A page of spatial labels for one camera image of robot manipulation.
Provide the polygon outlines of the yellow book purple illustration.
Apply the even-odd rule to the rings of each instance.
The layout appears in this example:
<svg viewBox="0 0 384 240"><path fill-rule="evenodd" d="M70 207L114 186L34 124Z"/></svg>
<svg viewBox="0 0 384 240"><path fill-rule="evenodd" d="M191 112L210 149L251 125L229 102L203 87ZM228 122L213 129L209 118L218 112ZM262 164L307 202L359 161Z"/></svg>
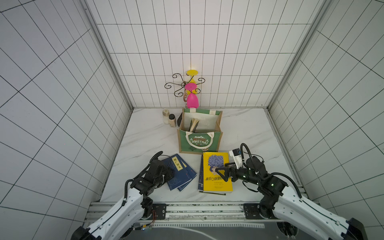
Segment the yellow book purple illustration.
<svg viewBox="0 0 384 240"><path fill-rule="evenodd" d="M226 195L233 191L232 182L223 179L228 163L228 153L203 153L203 192Z"/></svg>

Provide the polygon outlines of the blue book with label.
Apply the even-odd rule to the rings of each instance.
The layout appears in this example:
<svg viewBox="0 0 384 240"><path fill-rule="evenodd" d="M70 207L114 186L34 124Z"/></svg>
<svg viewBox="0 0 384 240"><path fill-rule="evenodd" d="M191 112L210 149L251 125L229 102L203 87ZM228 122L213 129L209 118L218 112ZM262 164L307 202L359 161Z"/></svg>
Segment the blue book with label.
<svg viewBox="0 0 384 240"><path fill-rule="evenodd" d="M181 161L178 159L178 154L173 155L165 160L163 163L175 171L175 176L167 183L170 191L177 189L187 180L188 176Z"/></svg>

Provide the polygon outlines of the burlap Christmas canvas bag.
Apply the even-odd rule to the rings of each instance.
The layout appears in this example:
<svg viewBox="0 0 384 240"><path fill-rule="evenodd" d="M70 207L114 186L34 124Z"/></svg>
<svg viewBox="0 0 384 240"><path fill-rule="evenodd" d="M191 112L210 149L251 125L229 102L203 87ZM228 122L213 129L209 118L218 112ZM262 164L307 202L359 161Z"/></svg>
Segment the burlap Christmas canvas bag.
<svg viewBox="0 0 384 240"><path fill-rule="evenodd" d="M221 130L222 111L205 109L183 109L182 121L177 129L179 152L201 155L204 152L217 152L223 132ZM200 120L197 130L189 132L192 118Z"/></svg>

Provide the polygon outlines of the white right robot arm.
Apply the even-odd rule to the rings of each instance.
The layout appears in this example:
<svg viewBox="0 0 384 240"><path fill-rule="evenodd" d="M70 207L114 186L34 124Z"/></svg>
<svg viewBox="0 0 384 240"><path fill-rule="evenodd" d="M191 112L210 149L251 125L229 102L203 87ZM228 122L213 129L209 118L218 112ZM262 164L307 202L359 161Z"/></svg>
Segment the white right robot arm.
<svg viewBox="0 0 384 240"><path fill-rule="evenodd" d="M263 219L273 217L285 221L317 240L366 240L364 225L355 218L349 220L333 214L304 197L298 185L282 173L268 173L264 160L253 155L242 143L231 151L234 163L214 162L210 167L225 182L256 185L256 193L263 195L257 213Z"/></svg>

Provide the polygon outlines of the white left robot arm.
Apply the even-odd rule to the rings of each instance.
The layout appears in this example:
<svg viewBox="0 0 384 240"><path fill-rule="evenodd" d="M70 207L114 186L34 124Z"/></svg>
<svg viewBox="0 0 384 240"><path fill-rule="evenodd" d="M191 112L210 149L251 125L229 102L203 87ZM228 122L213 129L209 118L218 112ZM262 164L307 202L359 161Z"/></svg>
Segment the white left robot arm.
<svg viewBox="0 0 384 240"><path fill-rule="evenodd" d="M156 153L149 164L134 178L125 182L123 197L102 217L87 228L77 228L72 240L118 240L141 218L151 215L153 200L149 195L169 182L175 174Z"/></svg>

